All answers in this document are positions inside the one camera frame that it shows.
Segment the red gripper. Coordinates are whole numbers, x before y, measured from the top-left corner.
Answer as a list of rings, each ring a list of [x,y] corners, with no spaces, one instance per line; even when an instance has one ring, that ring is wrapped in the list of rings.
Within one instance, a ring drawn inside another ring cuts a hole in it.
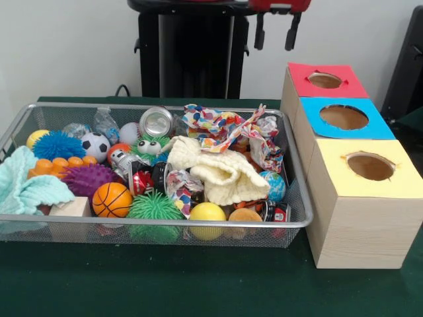
[[[301,21],[301,13],[308,9],[311,0],[248,0],[248,2],[249,7],[258,12],[270,12],[273,9],[286,9],[290,13],[295,13],[285,42],[285,50],[292,51],[295,46],[297,30]],[[255,49],[263,49],[264,37],[264,13],[258,13],[256,15],[256,30],[254,37]]]

